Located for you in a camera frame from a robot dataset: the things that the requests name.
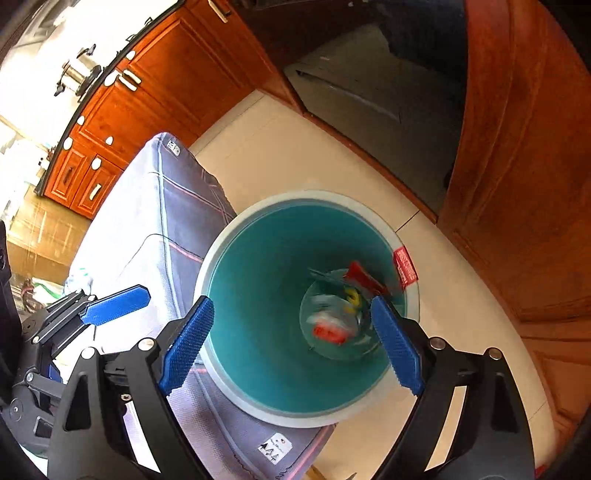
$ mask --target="drawer handle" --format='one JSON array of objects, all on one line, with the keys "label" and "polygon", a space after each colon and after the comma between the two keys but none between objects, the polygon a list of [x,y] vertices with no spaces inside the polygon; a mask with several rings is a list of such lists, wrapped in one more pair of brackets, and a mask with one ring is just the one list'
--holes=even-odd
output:
[{"label": "drawer handle", "polygon": [[142,79],[139,78],[135,73],[130,72],[129,70],[125,69],[123,71],[129,78],[131,78],[135,83],[142,83]]},{"label": "drawer handle", "polygon": [[102,185],[100,183],[96,184],[96,187],[92,189],[92,192],[90,192],[90,195],[88,195],[88,199],[92,202],[92,200],[95,199],[95,196],[97,193],[99,193],[99,190],[101,189]]},{"label": "drawer handle", "polygon": [[124,77],[123,77],[123,75],[121,75],[121,74],[120,74],[120,75],[119,75],[117,78],[118,78],[118,80],[119,80],[121,83],[123,83],[123,85],[125,85],[125,86],[126,86],[128,89],[130,89],[132,92],[134,92],[134,91],[136,91],[136,90],[138,89],[138,88],[137,88],[137,87],[136,87],[136,86],[135,86],[133,83],[131,83],[131,82],[130,82],[129,80],[127,80],[126,78],[124,78]]},{"label": "drawer handle", "polygon": [[62,181],[62,183],[65,185],[66,183],[68,183],[68,180],[70,179],[70,175],[72,175],[72,171],[74,170],[74,167],[70,167],[68,168],[68,171],[66,172],[66,174],[64,175],[64,179]]},{"label": "drawer handle", "polygon": [[219,9],[219,7],[215,4],[213,0],[207,0],[207,3],[211,7],[211,9],[215,12],[215,14],[220,18],[220,20],[224,23],[228,23],[228,19],[226,15]]}]

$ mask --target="metal screw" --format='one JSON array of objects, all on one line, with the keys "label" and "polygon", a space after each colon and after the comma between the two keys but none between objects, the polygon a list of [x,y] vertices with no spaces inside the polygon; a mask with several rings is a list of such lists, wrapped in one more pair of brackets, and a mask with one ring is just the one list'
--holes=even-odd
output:
[{"label": "metal screw", "polygon": [[92,356],[95,354],[95,349],[92,348],[91,346],[87,346],[84,350],[82,350],[82,353],[80,354],[82,356],[83,359],[88,360],[90,358],[92,358]]},{"label": "metal screw", "polygon": [[446,346],[445,340],[440,337],[433,337],[429,340],[429,345],[435,350],[443,350]]},{"label": "metal screw", "polygon": [[143,338],[138,343],[138,348],[147,352],[154,346],[154,339],[153,338]]},{"label": "metal screw", "polygon": [[488,350],[488,355],[493,360],[500,360],[501,358],[503,358],[503,354],[498,348],[491,348],[490,350]]}]

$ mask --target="tile floor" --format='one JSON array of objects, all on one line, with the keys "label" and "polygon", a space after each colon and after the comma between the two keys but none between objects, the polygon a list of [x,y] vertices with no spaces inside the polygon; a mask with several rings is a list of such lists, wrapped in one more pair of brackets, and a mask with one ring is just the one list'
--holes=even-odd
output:
[{"label": "tile floor", "polygon": [[[455,348],[500,348],[511,366],[530,420],[536,465],[552,458],[550,409],[523,343],[503,310],[451,243],[394,186],[321,129],[254,92],[191,148],[223,186],[239,213],[270,195],[323,189],[367,205],[395,229],[419,275],[421,325]],[[381,403],[341,422],[315,465],[328,480],[371,478],[398,436],[414,397],[392,392]],[[456,392],[431,459],[445,459],[462,406]]]}]

